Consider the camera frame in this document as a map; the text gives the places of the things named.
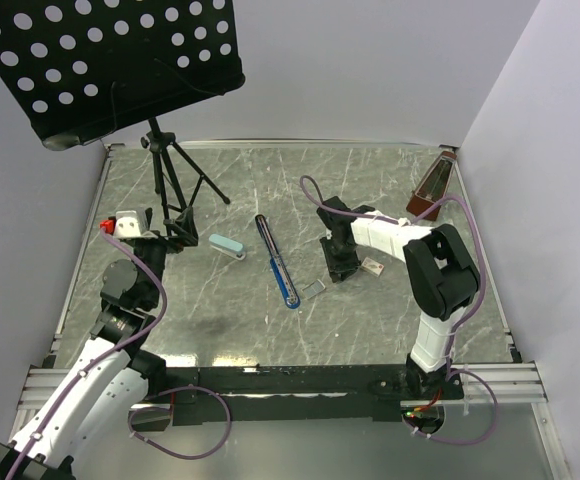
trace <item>gray floor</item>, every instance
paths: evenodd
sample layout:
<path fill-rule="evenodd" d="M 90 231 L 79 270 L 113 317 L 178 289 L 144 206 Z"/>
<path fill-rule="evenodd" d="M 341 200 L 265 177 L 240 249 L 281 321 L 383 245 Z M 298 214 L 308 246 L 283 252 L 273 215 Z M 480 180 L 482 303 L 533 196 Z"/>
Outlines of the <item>gray floor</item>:
<path fill-rule="evenodd" d="M 413 438 L 402 423 L 367 419 L 236 422 L 222 449 L 194 462 L 129 438 L 120 416 L 118 428 L 90 445 L 91 453 L 82 456 L 87 465 L 76 473 L 90 480 L 552 479 L 530 405 L 504 405 L 500 414 L 493 436 L 472 447 Z M 472 407 L 467 417 L 462 407 L 448 407 L 439 436 L 475 438 L 491 420 L 490 405 Z M 176 452 L 198 454 L 221 438 L 223 428 L 173 427 L 154 436 Z"/>
<path fill-rule="evenodd" d="M 299 176 L 310 174 L 326 198 L 339 195 L 350 207 L 368 204 L 406 216 L 405 205 L 421 175 L 439 153 L 434 148 L 256 148 L 193 149 L 190 154 L 231 197 L 224 205 L 203 186 L 195 202 L 200 245 L 168 259 L 164 284 L 170 308 L 145 348 L 170 366 L 333 365 L 402 363 L 417 332 L 419 311 L 405 265 L 374 250 L 360 249 L 385 265 L 375 278 L 359 272 L 342 284 L 328 277 L 319 237 L 323 224 L 301 193 Z M 196 181 L 173 156 L 188 195 Z M 101 274 L 120 255 L 98 238 L 99 220 L 115 211 L 154 207 L 152 163 L 145 150 L 114 154 L 63 331 L 57 366 L 71 366 L 99 312 Z M 461 194 L 453 178 L 450 192 Z M 253 218 L 268 221 L 298 288 L 321 279 L 327 290 L 284 306 L 268 265 L 269 256 Z M 154 228 L 160 225 L 156 216 Z M 457 205 L 445 206 L 439 222 L 454 224 L 472 240 Z M 248 249 L 239 262 L 208 245 L 212 233 Z M 457 338 L 458 362 L 509 362 L 500 312 L 490 285 L 480 312 Z"/>

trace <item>tripod leg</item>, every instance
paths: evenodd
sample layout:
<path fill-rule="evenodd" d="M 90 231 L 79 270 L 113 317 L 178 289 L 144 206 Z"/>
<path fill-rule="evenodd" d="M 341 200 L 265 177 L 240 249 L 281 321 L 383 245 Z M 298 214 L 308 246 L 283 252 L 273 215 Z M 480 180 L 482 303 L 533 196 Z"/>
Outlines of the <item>tripod leg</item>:
<path fill-rule="evenodd" d="M 219 190 L 219 187 L 217 187 L 214 182 L 212 180 L 210 180 L 208 178 L 208 176 L 205 174 L 205 172 L 203 170 L 201 170 L 201 168 L 199 168 L 199 166 L 194 163 L 194 160 L 192 160 L 192 158 L 190 158 L 190 155 L 188 155 L 183 148 L 181 148 L 179 146 L 178 143 L 173 143 L 172 147 L 177 151 L 177 153 L 179 153 L 179 155 L 181 155 L 189 164 L 192 168 L 194 168 L 194 170 L 199 174 L 199 177 L 201 177 L 201 180 L 205 181 L 208 185 L 210 185 L 210 188 L 212 188 L 215 193 L 217 195 L 219 195 L 219 197 L 221 198 L 221 200 L 223 200 L 223 203 L 225 203 L 226 205 L 228 205 L 230 203 L 230 199 L 228 197 L 226 197 L 223 192 L 221 190 Z"/>
<path fill-rule="evenodd" d="M 174 171 L 172 160 L 170 159 L 170 154 L 166 148 L 161 151 L 161 157 L 163 159 L 163 164 L 166 167 L 166 172 L 168 172 L 168 178 L 170 178 L 170 185 L 172 185 L 172 190 L 174 190 L 174 194 L 177 197 L 177 201 L 179 202 L 179 207 L 183 212 L 183 210 L 185 210 L 187 207 L 186 199 L 184 198 L 183 192 L 181 191 L 181 185 L 179 185 L 177 172 Z"/>
<path fill-rule="evenodd" d="M 154 191 L 161 196 L 161 207 L 163 208 L 163 220 L 170 219 L 170 210 L 168 209 L 168 197 L 166 196 L 166 185 L 163 179 L 163 168 L 161 166 L 161 155 L 152 154 L 152 163 L 154 166 Z M 172 229 L 166 225 L 168 235 L 172 235 Z"/>

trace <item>music stand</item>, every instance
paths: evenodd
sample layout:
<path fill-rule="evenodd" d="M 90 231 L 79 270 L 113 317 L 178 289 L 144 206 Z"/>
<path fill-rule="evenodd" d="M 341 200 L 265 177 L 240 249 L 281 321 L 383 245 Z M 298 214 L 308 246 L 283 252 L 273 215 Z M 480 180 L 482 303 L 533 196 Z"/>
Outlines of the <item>music stand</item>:
<path fill-rule="evenodd" d="M 232 0 L 0 0 L 0 77 L 52 150 L 148 120 L 142 145 L 153 155 L 169 235 L 181 226 L 169 210 L 182 217 L 202 182 L 230 203 L 156 117 L 243 85 Z M 199 175 L 190 204 L 168 146 Z"/>

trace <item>tripod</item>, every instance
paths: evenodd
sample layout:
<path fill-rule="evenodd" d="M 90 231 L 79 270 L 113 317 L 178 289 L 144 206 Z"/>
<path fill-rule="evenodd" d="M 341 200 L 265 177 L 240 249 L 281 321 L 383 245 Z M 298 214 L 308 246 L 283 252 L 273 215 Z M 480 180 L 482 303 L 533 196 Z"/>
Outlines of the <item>tripod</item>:
<path fill-rule="evenodd" d="M 226 197 L 219 187 L 217 187 L 212 180 L 208 178 L 203 170 L 190 158 L 183 148 L 177 143 L 177 139 L 172 132 L 162 132 L 159 128 L 159 123 L 157 123 L 156 118 L 148 119 L 150 124 L 150 131 L 146 134 L 146 137 L 141 138 L 141 146 L 143 148 L 149 149 L 152 153 L 152 165 L 154 168 L 154 192 L 161 196 L 161 207 L 163 208 L 163 220 L 168 231 L 168 235 L 176 233 L 178 235 L 187 232 L 188 234 L 196 235 L 196 229 L 194 228 L 194 221 L 192 218 L 192 205 L 194 204 L 197 194 L 199 193 L 199 188 L 201 184 L 206 182 L 212 190 L 215 191 L 217 195 L 223 200 L 226 205 L 230 203 L 230 199 Z M 192 192 L 192 197 L 190 197 L 190 204 L 186 203 L 186 199 L 181 191 L 181 185 L 179 184 L 179 179 L 177 178 L 177 173 L 172 165 L 172 160 L 170 159 L 170 154 L 168 153 L 168 147 L 174 148 L 179 155 L 181 155 L 186 162 L 197 172 L 199 175 L 199 180 L 197 180 L 197 185 L 194 187 Z M 175 196 L 177 197 L 177 205 L 172 205 L 168 203 L 168 196 L 166 193 L 165 181 L 168 181 Z M 176 220 L 170 219 L 170 210 L 178 212 L 180 215 Z M 190 228 L 181 228 L 184 223 L 188 223 Z"/>

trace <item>wooden metronome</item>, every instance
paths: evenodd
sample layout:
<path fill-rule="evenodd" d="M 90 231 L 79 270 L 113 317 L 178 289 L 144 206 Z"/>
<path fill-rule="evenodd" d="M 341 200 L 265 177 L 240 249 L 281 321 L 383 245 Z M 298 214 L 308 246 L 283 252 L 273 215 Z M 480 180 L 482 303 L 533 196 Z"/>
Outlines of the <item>wooden metronome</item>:
<path fill-rule="evenodd" d="M 421 215 L 434 202 L 442 198 L 448 190 L 448 184 L 452 177 L 452 171 L 457 161 L 457 155 L 453 152 L 443 151 L 430 166 L 423 176 L 417 188 L 412 192 L 406 210 L 413 215 Z M 436 208 L 425 218 L 434 222 L 439 216 L 441 207 Z"/>

